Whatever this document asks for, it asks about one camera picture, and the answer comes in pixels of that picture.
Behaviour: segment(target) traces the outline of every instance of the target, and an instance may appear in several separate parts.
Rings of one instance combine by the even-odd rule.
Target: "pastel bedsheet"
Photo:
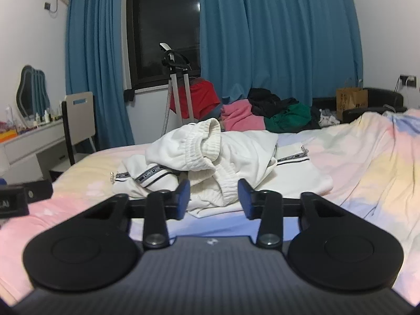
[[[331,175],[333,190],[325,197],[392,233],[405,252],[394,289],[412,304],[420,302],[420,111],[380,116],[366,113],[350,125],[300,134],[282,134],[279,144],[302,142],[312,162]],[[9,304],[31,290],[22,266],[22,250],[39,232],[111,195],[110,173],[122,158],[145,146],[102,151],[73,166],[54,184],[53,198],[30,205],[31,215],[15,218],[0,230],[0,296]],[[130,235],[141,238],[142,221]],[[176,235],[251,235],[259,221],[243,212],[169,222]],[[285,220],[285,240],[298,233],[296,219]]]

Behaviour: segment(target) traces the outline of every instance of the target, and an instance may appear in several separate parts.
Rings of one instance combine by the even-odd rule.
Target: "window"
[[[199,0],[127,0],[127,40],[132,87],[167,84],[169,70],[162,65],[165,42],[200,75]]]

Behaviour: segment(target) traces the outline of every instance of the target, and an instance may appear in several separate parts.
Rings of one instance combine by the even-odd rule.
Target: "gray ribbed panel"
[[[328,293],[294,275],[283,256],[248,237],[180,237],[147,252],[122,281],[82,295],[36,290],[22,315],[406,315],[412,307],[392,290],[358,296]]]

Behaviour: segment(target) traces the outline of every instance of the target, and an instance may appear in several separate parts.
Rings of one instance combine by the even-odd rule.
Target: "vanity table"
[[[68,158],[62,120],[0,143],[0,177],[8,184],[49,179],[49,169]]]

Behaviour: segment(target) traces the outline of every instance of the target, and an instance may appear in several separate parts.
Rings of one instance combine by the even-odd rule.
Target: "pink towel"
[[[221,118],[227,131],[265,130],[264,117],[252,114],[247,99],[223,105]]]

